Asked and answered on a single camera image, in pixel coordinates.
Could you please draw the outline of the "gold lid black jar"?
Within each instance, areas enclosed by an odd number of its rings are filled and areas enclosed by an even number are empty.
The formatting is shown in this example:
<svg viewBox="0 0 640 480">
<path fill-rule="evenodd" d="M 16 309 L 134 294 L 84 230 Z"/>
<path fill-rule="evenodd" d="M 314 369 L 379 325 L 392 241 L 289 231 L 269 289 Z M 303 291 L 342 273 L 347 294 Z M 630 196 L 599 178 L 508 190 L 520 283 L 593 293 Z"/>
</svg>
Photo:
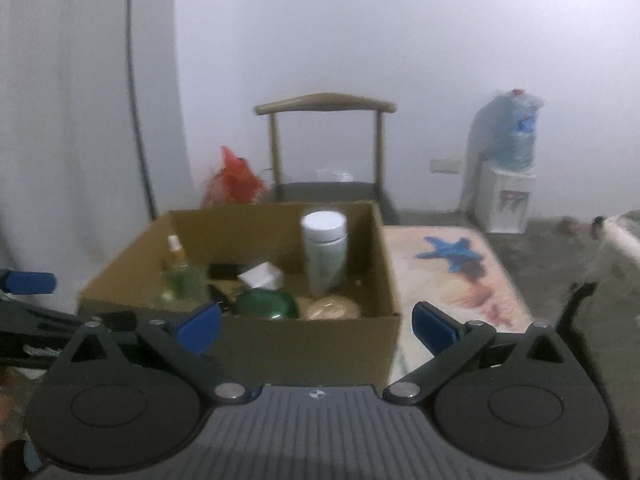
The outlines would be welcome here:
<svg viewBox="0 0 640 480">
<path fill-rule="evenodd" d="M 304 313 L 306 321 L 356 320 L 360 316 L 361 309 L 355 301 L 336 295 L 314 300 Z"/>
</svg>

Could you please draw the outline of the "green glass perfume bottle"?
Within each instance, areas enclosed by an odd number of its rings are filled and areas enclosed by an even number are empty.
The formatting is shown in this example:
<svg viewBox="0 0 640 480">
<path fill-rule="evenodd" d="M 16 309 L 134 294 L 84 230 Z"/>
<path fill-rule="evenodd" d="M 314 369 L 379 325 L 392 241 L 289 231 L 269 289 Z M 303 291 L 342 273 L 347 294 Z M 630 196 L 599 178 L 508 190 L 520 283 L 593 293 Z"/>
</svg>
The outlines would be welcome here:
<svg viewBox="0 0 640 480">
<path fill-rule="evenodd" d="M 188 260 L 174 261 L 162 274 L 158 303 L 166 308 L 185 309 L 188 304 L 200 306 L 208 300 L 205 271 Z"/>
</svg>

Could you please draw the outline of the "green round case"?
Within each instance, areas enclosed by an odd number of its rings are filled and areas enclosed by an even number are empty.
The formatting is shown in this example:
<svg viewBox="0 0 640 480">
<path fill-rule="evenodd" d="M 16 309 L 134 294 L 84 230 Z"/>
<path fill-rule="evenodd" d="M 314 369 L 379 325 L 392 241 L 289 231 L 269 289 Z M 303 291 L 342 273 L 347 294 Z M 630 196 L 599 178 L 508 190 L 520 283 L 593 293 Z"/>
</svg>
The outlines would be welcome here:
<svg viewBox="0 0 640 480">
<path fill-rule="evenodd" d="M 231 312 L 269 321 L 298 318 L 295 299 L 280 290 L 249 289 L 241 292 L 234 300 Z"/>
</svg>

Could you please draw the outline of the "dropper bottle orange liquid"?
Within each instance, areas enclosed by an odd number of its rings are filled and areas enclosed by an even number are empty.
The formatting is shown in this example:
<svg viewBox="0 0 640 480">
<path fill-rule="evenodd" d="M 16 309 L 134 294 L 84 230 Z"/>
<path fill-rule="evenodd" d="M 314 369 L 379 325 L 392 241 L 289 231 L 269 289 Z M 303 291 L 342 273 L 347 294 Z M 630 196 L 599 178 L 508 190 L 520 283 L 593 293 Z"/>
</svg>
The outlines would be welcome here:
<svg viewBox="0 0 640 480">
<path fill-rule="evenodd" d="M 171 234 L 167 237 L 168 260 L 166 270 L 170 272 L 186 269 L 189 266 L 186 252 L 183 244 L 177 234 Z"/>
</svg>

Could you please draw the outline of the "white small box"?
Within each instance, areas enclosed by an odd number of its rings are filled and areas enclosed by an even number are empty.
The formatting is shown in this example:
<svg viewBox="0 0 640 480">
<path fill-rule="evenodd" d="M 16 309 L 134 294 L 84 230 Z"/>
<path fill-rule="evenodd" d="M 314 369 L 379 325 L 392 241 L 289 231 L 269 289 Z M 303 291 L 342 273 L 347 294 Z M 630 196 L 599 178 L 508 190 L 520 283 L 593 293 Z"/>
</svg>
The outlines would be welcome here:
<svg viewBox="0 0 640 480">
<path fill-rule="evenodd" d="M 247 289 L 279 290 L 284 286 L 284 274 L 270 262 L 252 266 L 238 276 L 241 284 Z"/>
</svg>

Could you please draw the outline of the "white curtain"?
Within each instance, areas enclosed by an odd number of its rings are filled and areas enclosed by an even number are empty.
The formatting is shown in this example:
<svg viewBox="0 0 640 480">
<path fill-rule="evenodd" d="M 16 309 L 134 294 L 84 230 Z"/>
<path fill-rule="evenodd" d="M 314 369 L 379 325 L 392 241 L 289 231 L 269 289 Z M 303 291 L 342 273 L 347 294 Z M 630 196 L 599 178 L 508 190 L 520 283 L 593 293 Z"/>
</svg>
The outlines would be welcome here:
<svg viewBox="0 0 640 480">
<path fill-rule="evenodd" d="M 84 284 L 195 202 L 175 0 L 1 0 L 1 258 Z"/>
</svg>

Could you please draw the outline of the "brown cardboard box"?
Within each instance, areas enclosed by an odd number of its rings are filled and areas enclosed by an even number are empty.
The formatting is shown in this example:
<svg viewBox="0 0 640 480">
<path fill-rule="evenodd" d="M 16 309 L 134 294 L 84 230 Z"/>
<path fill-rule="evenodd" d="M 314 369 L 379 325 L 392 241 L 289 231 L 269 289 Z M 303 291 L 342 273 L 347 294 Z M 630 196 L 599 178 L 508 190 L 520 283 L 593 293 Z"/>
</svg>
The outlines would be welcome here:
<svg viewBox="0 0 640 480">
<path fill-rule="evenodd" d="M 346 278 L 314 297 L 300 222 L 319 204 L 224 205 L 171 211 L 150 224 L 79 296 L 79 311 L 131 311 L 140 321 L 190 312 L 171 302 L 163 273 L 168 238 L 206 276 L 205 295 L 224 308 L 207 352 L 249 387 L 372 385 L 390 378 L 401 321 L 375 203 L 338 203 L 346 217 Z"/>
</svg>

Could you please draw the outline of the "white water dispenser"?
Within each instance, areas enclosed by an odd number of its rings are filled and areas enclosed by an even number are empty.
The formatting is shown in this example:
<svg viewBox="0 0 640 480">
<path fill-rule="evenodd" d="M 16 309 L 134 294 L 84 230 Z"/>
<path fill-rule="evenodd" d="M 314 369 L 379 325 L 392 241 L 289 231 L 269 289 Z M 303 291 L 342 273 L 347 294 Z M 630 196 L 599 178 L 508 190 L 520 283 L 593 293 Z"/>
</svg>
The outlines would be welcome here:
<svg viewBox="0 0 640 480">
<path fill-rule="evenodd" d="M 489 234 L 523 234 L 535 184 L 533 170 L 508 171 L 486 160 L 480 166 L 475 220 Z"/>
</svg>

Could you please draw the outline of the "red plastic bag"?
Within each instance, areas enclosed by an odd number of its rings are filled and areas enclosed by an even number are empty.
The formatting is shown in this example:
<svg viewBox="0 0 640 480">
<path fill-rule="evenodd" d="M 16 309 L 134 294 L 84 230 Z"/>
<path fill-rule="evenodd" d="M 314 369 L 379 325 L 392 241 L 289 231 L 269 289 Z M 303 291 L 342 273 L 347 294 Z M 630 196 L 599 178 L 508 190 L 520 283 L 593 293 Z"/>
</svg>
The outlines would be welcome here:
<svg viewBox="0 0 640 480">
<path fill-rule="evenodd" d="M 201 207 L 222 204 L 256 204 L 267 185 L 254 173 L 248 161 L 230 148 L 221 148 L 222 166 L 206 181 Z"/>
</svg>

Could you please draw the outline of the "white supplement bottle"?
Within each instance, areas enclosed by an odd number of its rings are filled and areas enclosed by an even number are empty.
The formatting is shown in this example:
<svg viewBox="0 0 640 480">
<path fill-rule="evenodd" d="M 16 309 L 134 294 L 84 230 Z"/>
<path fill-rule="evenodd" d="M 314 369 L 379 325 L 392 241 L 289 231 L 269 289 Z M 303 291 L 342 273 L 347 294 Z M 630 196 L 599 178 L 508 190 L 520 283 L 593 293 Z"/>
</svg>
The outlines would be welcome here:
<svg viewBox="0 0 640 480">
<path fill-rule="evenodd" d="M 316 210 L 300 219 L 309 291 L 328 296 L 345 281 L 348 256 L 348 223 L 337 210 Z"/>
</svg>

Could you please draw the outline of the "wooden chair dark seat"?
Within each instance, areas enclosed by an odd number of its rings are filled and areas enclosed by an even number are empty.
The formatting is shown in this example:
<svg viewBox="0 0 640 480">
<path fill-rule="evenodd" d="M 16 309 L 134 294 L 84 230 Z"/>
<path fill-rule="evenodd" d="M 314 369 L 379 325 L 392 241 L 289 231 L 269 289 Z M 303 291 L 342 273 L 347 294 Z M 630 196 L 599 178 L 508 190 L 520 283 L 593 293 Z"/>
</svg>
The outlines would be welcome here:
<svg viewBox="0 0 640 480">
<path fill-rule="evenodd" d="M 392 101 L 320 92 L 258 104 L 267 118 L 272 185 L 264 196 L 274 203 L 375 202 L 386 226 L 400 223 L 385 182 L 385 119 L 397 112 Z M 282 148 L 285 115 L 305 114 L 291 153 Z"/>
</svg>

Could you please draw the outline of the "white trash bin with bag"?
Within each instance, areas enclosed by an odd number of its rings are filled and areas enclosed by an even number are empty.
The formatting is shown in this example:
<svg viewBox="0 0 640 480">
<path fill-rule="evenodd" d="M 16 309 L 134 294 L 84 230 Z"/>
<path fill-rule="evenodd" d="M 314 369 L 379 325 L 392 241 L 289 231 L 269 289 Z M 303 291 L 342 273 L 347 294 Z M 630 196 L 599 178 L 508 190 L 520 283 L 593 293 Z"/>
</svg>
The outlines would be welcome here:
<svg viewBox="0 0 640 480">
<path fill-rule="evenodd" d="M 582 258 L 577 281 L 570 288 L 576 302 L 603 286 L 616 297 L 639 300 L 639 211 L 618 216 L 597 216 L 587 233 L 592 247 Z"/>
</svg>

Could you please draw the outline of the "blue water jug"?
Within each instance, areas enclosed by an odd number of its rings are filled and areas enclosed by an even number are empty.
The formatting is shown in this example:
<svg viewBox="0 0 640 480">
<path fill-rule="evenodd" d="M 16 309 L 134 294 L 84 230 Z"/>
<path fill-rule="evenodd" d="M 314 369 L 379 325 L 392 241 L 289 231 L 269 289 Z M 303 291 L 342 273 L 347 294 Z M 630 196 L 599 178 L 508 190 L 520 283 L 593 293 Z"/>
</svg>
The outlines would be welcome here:
<svg viewBox="0 0 640 480">
<path fill-rule="evenodd" d="M 523 89 L 498 91 L 475 115 L 469 158 L 524 172 L 534 166 L 537 124 L 544 100 Z"/>
</svg>

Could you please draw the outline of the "white wall socket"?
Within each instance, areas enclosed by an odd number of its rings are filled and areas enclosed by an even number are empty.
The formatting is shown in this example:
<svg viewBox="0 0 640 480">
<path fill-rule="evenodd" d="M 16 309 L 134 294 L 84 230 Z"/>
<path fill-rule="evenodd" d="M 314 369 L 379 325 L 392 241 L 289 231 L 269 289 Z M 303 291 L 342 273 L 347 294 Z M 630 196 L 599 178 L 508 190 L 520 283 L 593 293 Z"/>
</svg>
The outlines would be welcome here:
<svg viewBox="0 0 640 480">
<path fill-rule="evenodd" d="M 457 158 L 433 158 L 430 160 L 432 174 L 461 174 L 464 160 Z"/>
</svg>

